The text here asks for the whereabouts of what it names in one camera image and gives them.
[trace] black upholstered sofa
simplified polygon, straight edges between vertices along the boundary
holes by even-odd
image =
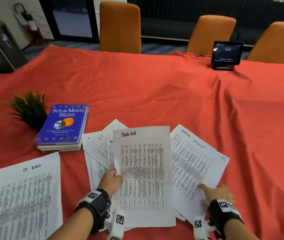
[[[273,0],[128,0],[140,7],[141,35],[189,39],[202,15],[237,20],[230,41],[254,45],[268,26],[284,21],[284,3]]]

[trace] wrist-mounted device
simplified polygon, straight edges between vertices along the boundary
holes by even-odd
[[[103,189],[97,189],[85,195],[78,202],[75,212],[81,208],[87,208],[92,213],[93,226],[90,235],[94,235],[104,228],[105,219],[110,217],[107,212],[110,206],[109,194]]]
[[[232,203],[226,200],[213,200],[208,207],[208,213],[210,222],[220,232],[220,237],[222,239],[226,239],[224,226],[228,220],[237,219],[244,224],[241,214],[236,210]]]

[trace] gray trash bin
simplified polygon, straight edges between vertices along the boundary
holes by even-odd
[[[13,72],[27,62],[8,27],[0,21],[0,72]]]

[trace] chair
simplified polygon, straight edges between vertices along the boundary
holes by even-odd
[[[247,60],[284,63],[284,22],[274,22],[256,42]]]
[[[100,3],[100,51],[141,54],[140,8],[130,3]]]
[[[198,55],[212,55],[214,41],[229,41],[236,20],[218,15],[200,16],[192,32],[186,52]]]

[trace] sun illustration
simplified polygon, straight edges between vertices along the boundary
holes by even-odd
[[[70,126],[74,123],[73,118],[65,118],[63,121],[65,122],[65,126]]]

